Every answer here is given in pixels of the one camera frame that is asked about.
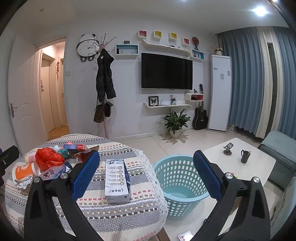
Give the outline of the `small phone stand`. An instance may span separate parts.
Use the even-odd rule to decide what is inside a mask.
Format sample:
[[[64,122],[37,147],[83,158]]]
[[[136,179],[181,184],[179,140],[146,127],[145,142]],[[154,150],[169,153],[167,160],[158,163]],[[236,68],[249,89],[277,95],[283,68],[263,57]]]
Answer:
[[[224,146],[224,151],[223,153],[227,156],[231,156],[232,155],[232,152],[231,152],[231,149],[233,148],[233,144],[232,143],[228,143],[226,146]]]

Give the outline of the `teal sofa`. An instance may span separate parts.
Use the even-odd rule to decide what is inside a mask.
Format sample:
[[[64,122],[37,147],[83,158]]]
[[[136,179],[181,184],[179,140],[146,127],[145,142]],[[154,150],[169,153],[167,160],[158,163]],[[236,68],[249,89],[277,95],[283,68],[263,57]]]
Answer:
[[[278,187],[286,189],[295,177],[295,139],[272,130],[258,149],[276,160],[268,179]]]

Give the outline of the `white wall shelf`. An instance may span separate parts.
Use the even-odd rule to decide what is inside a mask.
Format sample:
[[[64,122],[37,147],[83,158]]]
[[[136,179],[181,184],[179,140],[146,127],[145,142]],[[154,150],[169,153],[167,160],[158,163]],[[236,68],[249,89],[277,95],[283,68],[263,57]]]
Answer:
[[[192,109],[192,106],[190,104],[176,104],[176,105],[159,105],[159,106],[149,106],[146,102],[143,103],[142,105],[142,114],[146,115],[157,115],[157,114],[162,114],[166,113],[169,109],[177,109],[177,110],[182,110],[182,109]]]
[[[146,47],[151,47],[151,48],[158,48],[166,51],[173,51],[174,53],[178,53],[179,55],[184,55],[186,57],[191,57],[191,53],[188,50],[176,48],[176,47],[171,47],[171,46],[166,46],[166,45],[158,45],[158,44],[152,44],[152,43],[147,43],[145,39],[142,40],[142,44]]]

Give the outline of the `black acoustic guitar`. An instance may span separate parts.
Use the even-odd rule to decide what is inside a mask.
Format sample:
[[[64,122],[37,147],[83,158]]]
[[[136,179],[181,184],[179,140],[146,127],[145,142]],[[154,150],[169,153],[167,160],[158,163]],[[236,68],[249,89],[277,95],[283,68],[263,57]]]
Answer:
[[[193,119],[193,129],[203,130],[208,125],[207,111],[204,109],[204,99],[202,99],[199,107],[195,108],[195,116]]]

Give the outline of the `striped woven tablecloth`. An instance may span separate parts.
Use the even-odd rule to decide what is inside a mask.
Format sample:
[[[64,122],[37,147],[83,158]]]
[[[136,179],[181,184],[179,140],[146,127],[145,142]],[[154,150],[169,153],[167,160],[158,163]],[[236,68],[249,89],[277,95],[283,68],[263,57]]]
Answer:
[[[100,164],[77,204],[104,240],[148,240],[163,228],[167,202],[141,150],[90,134],[65,135],[43,147],[68,142],[98,147]]]

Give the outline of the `black mug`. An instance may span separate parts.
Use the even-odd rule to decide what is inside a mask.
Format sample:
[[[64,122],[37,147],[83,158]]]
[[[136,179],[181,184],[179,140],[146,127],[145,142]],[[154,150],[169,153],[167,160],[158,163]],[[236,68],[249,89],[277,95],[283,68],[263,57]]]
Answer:
[[[243,164],[247,163],[248,158],[250,157],[251,152],[246,150],[241,150],[241,162]]]

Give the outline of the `black hanging jacket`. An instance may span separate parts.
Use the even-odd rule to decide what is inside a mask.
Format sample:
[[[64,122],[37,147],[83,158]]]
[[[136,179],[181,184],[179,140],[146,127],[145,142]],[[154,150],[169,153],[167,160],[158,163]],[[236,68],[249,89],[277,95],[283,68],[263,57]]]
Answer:
[[[114,58],[106,51],[106,49],[100,51],[100,55],[97,58],[98,70],[96,75],[96,91],[99,102],[103,102],[105,98],[116,98],[110,67],[113,61]]]

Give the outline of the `upper white wall shelf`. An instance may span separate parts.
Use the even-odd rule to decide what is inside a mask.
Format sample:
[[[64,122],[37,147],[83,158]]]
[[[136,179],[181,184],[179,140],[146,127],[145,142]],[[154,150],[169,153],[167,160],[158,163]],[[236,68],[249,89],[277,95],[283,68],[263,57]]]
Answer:
[[[147,43],[145,39],[142,40],[142,44],[146,47],[151,47],[151,48],[158,48],[166,51],[173,51],[174,53],[178,53],[179,55],[184,55],[186,57],[191,57],[191,53],[188,50],[176,48],[176,47],[171,47],[171,46],[166,46],[166,45],[158,45],[158,44],[152,44],[152,43]]]

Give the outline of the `green potted plant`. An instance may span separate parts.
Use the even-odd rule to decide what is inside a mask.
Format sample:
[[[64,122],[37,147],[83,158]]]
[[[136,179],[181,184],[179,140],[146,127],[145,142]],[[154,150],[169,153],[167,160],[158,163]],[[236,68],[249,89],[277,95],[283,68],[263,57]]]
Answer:
[[[165,122],[165,128],[172,138],[179,138],[183,127],[188,128],[188,122],[190,121],[190,116],[184,113],[183,109],[180,113],[177,113],[173,109],[169,108],[168,114],[162,116],[160,120]]]

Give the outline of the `red plastic bag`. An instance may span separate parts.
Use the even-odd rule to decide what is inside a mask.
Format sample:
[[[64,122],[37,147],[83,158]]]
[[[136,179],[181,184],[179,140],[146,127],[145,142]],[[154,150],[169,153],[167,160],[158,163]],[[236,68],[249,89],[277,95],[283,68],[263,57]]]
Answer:
[[[65,159],[60,153],[57,153],[54,149],[48,147],[38,149],[35,154],[35,159],[41,172],[44,172],[51,167],[61,166],[65,163]]]

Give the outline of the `black flat television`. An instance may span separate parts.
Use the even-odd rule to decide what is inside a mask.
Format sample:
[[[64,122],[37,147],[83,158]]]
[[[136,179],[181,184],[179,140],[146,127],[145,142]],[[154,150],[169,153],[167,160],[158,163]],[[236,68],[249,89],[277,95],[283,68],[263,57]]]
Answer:
[[[179,57],[142,53],[142,89],[183,89],[193,87],[193,61]]]

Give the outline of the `brown hanging bag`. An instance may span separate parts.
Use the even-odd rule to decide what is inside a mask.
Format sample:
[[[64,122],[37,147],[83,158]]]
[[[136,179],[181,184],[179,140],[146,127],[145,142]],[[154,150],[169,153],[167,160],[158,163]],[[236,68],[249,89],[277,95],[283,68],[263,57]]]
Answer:
[[[104,107],[102,104],[99,104],[96,106],[96,109],[94,111],[93,121],[95,123],[102,123],[103,120],[104,120]]]

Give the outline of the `white blue toothpaste box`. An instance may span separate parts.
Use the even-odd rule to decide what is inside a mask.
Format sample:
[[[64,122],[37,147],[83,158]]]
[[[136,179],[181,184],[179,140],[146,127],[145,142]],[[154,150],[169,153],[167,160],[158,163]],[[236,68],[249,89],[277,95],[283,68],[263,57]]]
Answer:
[[[104,195],[109,204],[130,202],[130,175],[124,159],[106,159]]]

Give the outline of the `teal box wall shelf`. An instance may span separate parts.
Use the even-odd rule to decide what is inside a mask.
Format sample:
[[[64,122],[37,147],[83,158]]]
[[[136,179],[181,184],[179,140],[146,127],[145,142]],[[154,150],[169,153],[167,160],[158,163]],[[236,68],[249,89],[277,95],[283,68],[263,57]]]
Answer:
[[[118,44],[115,48],[116,55],[138,55],[139,47],[134,44]]]

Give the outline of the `orange snack wrapper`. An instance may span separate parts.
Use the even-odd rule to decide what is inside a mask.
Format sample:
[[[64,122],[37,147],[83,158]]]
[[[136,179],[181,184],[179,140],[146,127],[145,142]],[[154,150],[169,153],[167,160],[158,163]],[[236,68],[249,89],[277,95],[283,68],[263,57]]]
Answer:
[[[89,156],[89,153],[92,152],[92,151],[97,151],[98,152],[99,145],[96,145],[96,146],[93,146],[93,147],[87,146],[87,148],[88,149],[85,150],[85,151],[74,154],[73,157],[77,159],[77,162],[84,162],[87,159],[87,157]]]

